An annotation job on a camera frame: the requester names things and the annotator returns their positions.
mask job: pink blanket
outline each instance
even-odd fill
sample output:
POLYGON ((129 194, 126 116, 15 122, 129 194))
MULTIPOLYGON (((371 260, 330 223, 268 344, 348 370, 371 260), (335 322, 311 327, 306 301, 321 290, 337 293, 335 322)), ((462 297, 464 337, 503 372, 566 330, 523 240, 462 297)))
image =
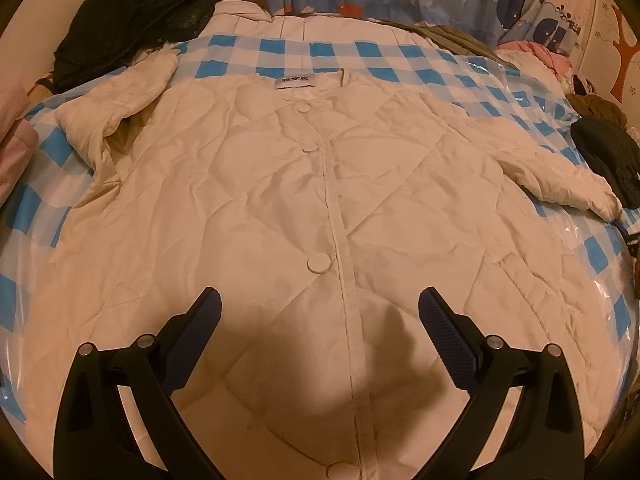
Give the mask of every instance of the pink blanket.
POLYGON ((29 105, 22 85, 0 78, 0 205, 38 149, 38 133, 20 116, 29 105))
POLYGON ((558 81, 562 81, 569 73, 569 70, 573 68, 571 62, 565 56, 554 54, 546 46, 532 41, 510 41, 502 44, 500 48, 532 53, 556 74, 558 81))

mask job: plastic vacuum storage bag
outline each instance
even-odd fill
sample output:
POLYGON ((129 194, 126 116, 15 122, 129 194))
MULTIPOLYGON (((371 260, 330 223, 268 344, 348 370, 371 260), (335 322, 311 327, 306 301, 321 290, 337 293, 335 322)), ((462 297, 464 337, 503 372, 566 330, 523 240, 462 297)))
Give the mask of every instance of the plastic vacuum storage bag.
MULTIPOLYGON (((495 92, 508 100, 514 127, 523 127, 544 148, 584 164, 570 136, 570 125, 578 115, 561 96, 542 83, 513 68, 504 68, 482 57, 459 57, 456 61, 469 74, 495 79, 495 92)), ((25 417, 20 408, 22 377, 20 362, 30 298, 38 275, 58 242, 62 224, 78 203, 92 179, 92 172, 66 142, 54 110, 63 102, 82 95, 100 80, 53 96, 37 105, 28 118, 44 139, 33 166, 0 212, 0 406, 17 430, 24 434, 25 417)), ((497 110, 488 102, 486 90, 468 88, 463 104, 475 116, 491 116, 497 110)), ((618 230, 591 212, 542 203, 530 197, 538 215, 571 248, 593 276, 600 291, 602 322, 619 349, 622 369, 627 370, 634 341, 636 300, 633 259, 618 230)), ((640 231, 640 213, 627 211, 623 224, 629 232, 640 231)), ((502 335, 508 342, 509 335, 502 335)), ((624 377, 620 379, 622 388, 624 377)))

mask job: bed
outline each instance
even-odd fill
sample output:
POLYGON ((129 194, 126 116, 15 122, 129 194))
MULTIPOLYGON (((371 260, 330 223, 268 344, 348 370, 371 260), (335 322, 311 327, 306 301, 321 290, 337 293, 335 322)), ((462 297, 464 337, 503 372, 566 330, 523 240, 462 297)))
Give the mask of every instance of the bed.
MULTIPOLYGON (((577 116, 561 94, 553 93, 537 79, 485 58, 454 58, 436 49, 428 40, 398 28, 335 16, 272 18, 254 4, 229 1, 216 7, 199 38, 177 45, 176 49, 180 56, 169 88, 190 78, 256 73, 266 78, 281 78, 347 69, 387 84, 395 82, 407 88, 424 86, 437 99, 454 103, 471 117, 507 118, 519 124, 545 150, 560 153, 576 167, 584 164, 568 134, 568 127, 577 116)), ((42 426, 30 428, 33 417, 27 416, 28 412, 26 415, 22 408, 24 385, 34 381, 24 375, 23 335, 27 333, 30 342, 51 340, 44 333, 34 332, 34 325, 30 326, 33 321, 31 297, 47 261, 54 254, 65 219, 72 208, 78 207, 93 177, 93 171, 68 143, 56 119, 56 110, 121 72, 49 98, 28 113, 42 143, 21 187, 2 212, 4 249, 0 254, 0 290, 4 301, 0 330, 5 334, 0 362, 4 372, 2 406, 18 432, 27 435, 32 452, 44 464, 47 464, 50 433, 42 431, 42 426)), ((541 202, 532 195, 529 198, 540 218, 582 263, 599 291, 600 305, 594 312, 606 327, 615 350, 611 367, 617 370, 617 384, 612 388, 616 394, 609 399, 609 406, 598 408, 598 417, 606 420, 615 398, 621 393, 625 371, 632 359, 635 299, 631 258, 615 228, 593 212, 541 202)), ((625 211, 623 219, 633 230, 640 218, 635 211, 625 211)), ((46 326, 46 323, 43 325, 49 319, 46 313, 36 312, 36 325, 46 326)), ((71 316, 71 322, 77 314, 66 315, 71 316)), ((34 370, 33 354, 27 361, 31 363, 30 370, 34 370)), ((33 413, 33 398, 29 402, 33 413)), ((189 403, 183 399, 184 406, 189 403)), ((196 424, 195 420, 190 416, 188 424, 196 424)), ((51 430, 51 422, 49 419, 45 424, 47 431, 51 430)), ((192 428, 192 431, 207 441, 204 428, 192 428)), ((136 436, 144 446, 145 433, 140 424, 136 426, 136 436)), ((586 437, 588 446, 593 447, 597 434, 586 437)), ((225 460, 216 457, 216 463, 220 460, 225 466, 225 460)), ((242 461, 250 462, 248 457, 242 461)))

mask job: wrinkled fabric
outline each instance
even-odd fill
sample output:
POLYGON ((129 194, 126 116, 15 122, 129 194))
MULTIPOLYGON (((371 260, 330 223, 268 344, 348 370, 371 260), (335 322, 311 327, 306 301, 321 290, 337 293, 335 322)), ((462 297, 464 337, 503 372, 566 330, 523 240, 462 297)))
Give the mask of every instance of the wrinkled fabric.
POLYGON ((85 0, 55 51, 55 93, 126 66, 139 50, 196 38, 219 1, 85 0))
POLYGON ((586 163, 607 179, 622 205, 640 207, 640 148, 626 131, 610 121, 584 117, 571 125, 571 137, 586 163))
POLYGON ((483 56, 504 66, 516 68, 514 64, 498 56, 494 49, 490 48, 482 41, 476 40, 473 36, 465 34, 450 25, 420 26, 385 21, 380 21, 380 23, 402 28, 402 30, 407 30, 409 32, 415 32, 423 38, 433 41, 436 46, 449 50, 456 56, 483 56))
POLYGON ((574 110, 582 117, 604 119, 622 130, 626 130, 626 115, 617 104, 607 101, 596 94, 567 94, 566 98, 574 110))
POLYGON ((554 72, 532 53, 519 50, 501 50, 500 48, 495 53, 514 64, 523 74, 530 75, 544 83, 556 96, 564 96, 564 89, 556 79, 554 72))
MULTIPOLYGON (((245 18, 254 22, 273 21, 273 16, 271 16, 260 5, 253 2, 246 2, 244 0, 222 0, 216 4, 214 14, 232 14, 239 18, 245 18)), ((208 35, 209 33, 206 30, 203 30, 200 33, 201 37, 208 35)))
POLYGON ((569 74, 574 67, 565 56, 551 52, 546 46, 533 41, 509 41, 500 45, 501 50, 519 50, 520 52, 530 52, 542 61, 545 66, 556 74, 559 82, 569 74))
POLYGON ((38 149, 38 133, 22 119, 28 105, 27 94, 17 79, 0 80, 0 205, 38 149))
POLYGON ((418 319, 427 286, 516 348, 559 344, 593 447, 620 376, 607 307, 520 186, 612 219, 604 179, 425 89, 344 71, 282 90, 187 79, 158 98, 173 63, 155 53, 140 65, 161 70, 128 70, 56 113, 96 171, 26 327, 26 439, 43 464, 78 346, 157 333, 206 286, 222 320, 173 400, 230 480, 412 478, 468 400, 418 319), (129 100, 151 104, 106 137, 129 100))

